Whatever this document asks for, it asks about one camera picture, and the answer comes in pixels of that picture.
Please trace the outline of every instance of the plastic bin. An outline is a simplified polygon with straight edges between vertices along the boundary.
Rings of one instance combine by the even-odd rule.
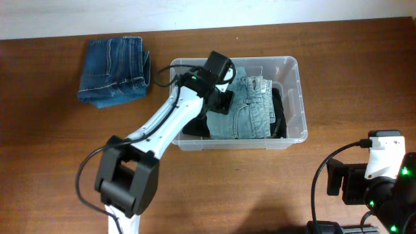
[[[174,64],[190,64],[203,66],[206,58],[177,58]],[[298,62],[290,56],[282,57],[256,57],[232,58],[236,66],[245,68],[247,76],[262,75],[264,79],[273,81],[273,87],[278,88],[283,102],[284,114],[287,124],[287,138],[279,139],[239,139],[239,140],[213,140],[198,136],[185,135],[180,132],[172,141],[181,150],[204,149],[268,149],[283,150],[295,143],[301,143],[307,138],[307,126]],[[188,68],[171,68],[170,79],[176,74],[186,72]]]

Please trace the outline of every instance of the green led indicator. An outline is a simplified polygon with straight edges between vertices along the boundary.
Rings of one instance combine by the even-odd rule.
[[[409,175],[409,174],[410,174],[409,170],[406,167],[403,167],[402,175],[405,176],[405,175]]]

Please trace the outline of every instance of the brown wooden surface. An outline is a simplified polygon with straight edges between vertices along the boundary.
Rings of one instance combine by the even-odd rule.
[[[416,151],[416,30],[411,18],[131,33],[143,37],[152,72],[179,57],[291,55],[299,63],[308,139],[283,151],[181,151],[161,161],[159,189],[141,233],[255,233],[311,220],[317,166],[371,129],[402,130]],[[0,41],[0,232],[106,233],[107,217],[77,200],[79,163],[111,135],[126,136],[163,104],[155,85],[138,101],[96,109],[77,100],[87,43],[119,35]],[[368,153],[339,156],[364,163]],[[82,176],[93,189],[99,157]],[[358,224],[364,206],[317,185],[319,220]],[[375,218],[370,223],[379,225]]]

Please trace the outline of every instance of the black cable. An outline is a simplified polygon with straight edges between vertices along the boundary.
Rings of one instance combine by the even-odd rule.
[[[169,66],[169,67],[166,67],[166,68],[163,68],[163,69],[161,69],[161,70],[159,70],[158,72],[157,72],[157,74],[159,74],[159,73],[161,73],[161,72],[163,72],[164,70],[167,70],[167,69],[169,69],[169,68],[173,68],[173,67],[178,67],[178,66],[185,66],[185,67],[191,67],[191,68],[194,68],[194,67],[197,67],[197,66],[191,66],[191,65],[172,65],[172,66]],[[159,86],[161,86],[161,87],[168,87],[168,86],[170,86],[171,84],[173,84],[175,81],[171,81],[170,83],[169,83],[169,85],[167,85],[167,86],[162,86],[162,85],[160,85],[157,81],[156,81],[156,77],[155,77],[155,83],[157,84],[157,85],[159,85]],[[107,149],[109,149],[109,148],[116,148],[116,147],[120,147],[120,146],[124,146],[124,145],[128,145],[128,144],[134,144],[134,143],[137,143],[137,142],[140,142],[140,141],[142,141],[142,140],[145,140],[145,139],[147,139],[147,138],[149,138],[152,134],[154,134],[164,123],[165,123],[165,121],[169,118],[169,116],[171,115],[171,113],[173,113],[173,111],[175,110],[175,108],[176,108],[176,105],[177,105],[177,102],[179,101],[179,96],[180,96],[180,93],[181,93],[181,86],[180,86],[180,84],[178,84],[178,90],[177,90],[177,96],[176,96],[176,99],[175,99],[175,101],[172,103],[172,108],[169,110],[169,112],[164,116],[164,118],[162,119],[162,121],[154,128],[154,129],[152,129],[148,134],[145,134],[145,135],[143,135],[142,137],[140,137],[140,138],[138,138],[138,139],[135,139],[135,140],[126,140],[126,141],[123,141],[123,142],[121,142],[121,143],[117,143],[117,144],[109,144],[109,145],[105,145],[105,146],[102,146],[102,147],[100,147],[100,148],[98,148],[98,149],[96,149],[96,150],[94,150],[93,152],[91,152],[83,161],[82,161],[82,163],[79,165],[79,168],[78,168],[78,172],[77,172],[77,174],[76,174],[76,176],[75,176],[75,190],[76,190],[76,192],[77,192],[77,196],[78,196],[78,199],[84,204],[84,205],[86,205],[87,207],[89,207],[89,208],[91,208],[91,209],[93,209],[93,210],[95,210],[95,211],[98,211],[98,212],[100,212],[100,213],[103,213],[104,215],[108,215],[109,217],[111,217],[111,218],[113,218],[114,219],[114,222],[116,223],[116,227],[117,227],[117,230],[118,230],[118,232],[120,233],[120,234],[123,234],[123,232],[122,232],[122,229],[121,229],[121,227],[120,227],[120,223],[118,222],[118,217],[115,215],[115,214],[112,214],[112,213],[109,213],[109,212],[107,212],[106,210],[104,210],[104,209],[101,209],[101,208],[99,208],[99,207],[97,207],[96,205],[93,205],[92,203],[90,203],[90,202],[88,202],[87,200],[85,200],[84,198],[83,198],[83,196],[81,195],[81,191],[80,191],[80,189],[79,189],[79,179],[80,179],[80,177],[81,177],[81,173],[82,173],[82,171],[84,170],[84,167],[85,167],[85,165],[87,164],[87,162],[92,158],[92,157],[94,157],[95,155],[97,155],[97,153],[99,153],[99,152],[101,152],[101,151],[105,151],[105,150],[107,150]]]
[[[202,68],[201,66],[187,65],[187,64],[177,64],[177,65],[170,65],[170,66],[164,67],[164,68],[160,69],[158,72],[156,72],[156,74],[155,74],[155,84],[160,86],[160,87],[166,88],[166,87],[169,87],[171,84],[175,83],[177,81],[177,77],[174,77],[168,84],[164,84],[164,85],[159,83],[156,78],[157,78],[158,74],[160,74],[161,72],[164,72],[164,71],[166,71],[167,69],[170,69],[170,68],[178,68],[178,67],[187,67],[187,68],[195,68],[195,69],[201,69]]]
[[[311,208],[312,208],[313,226],[315,228],[315,233],[316,234],[321,234],[319,226],[318,226],[317,214],[316,214],[316,211],[315,211],[315,187],[317,185],[318,176],[319,176],[320,172],[322,171],[322,169],[325,167],[325,165],[329,162],[330,159],[335,157],[341,151],[344,151],[344,150],[346,150],[348,148],[351,148],[351,147],[354,147],[354,146],[362,146],[361,141],[354,142],[354,143],[351,143],[351,144],[347,144],[346,146],[343,146],[343,147],[335,150],[328,157],[326,157],[326,159],[320,164],[320,166],[318,167],[317,172],[315,173],[315,176],[313,177],[312,190],[311,190]]]
[[[363,218],[361,218],[361,222],[359,223],[359,228],[361,228],[361,230],[364,234],[365,234],[364,223],[368,219],[368,217],[370,217],[371,215],[372,215],[372,212],[368,211],[367,213],[364,214]]]

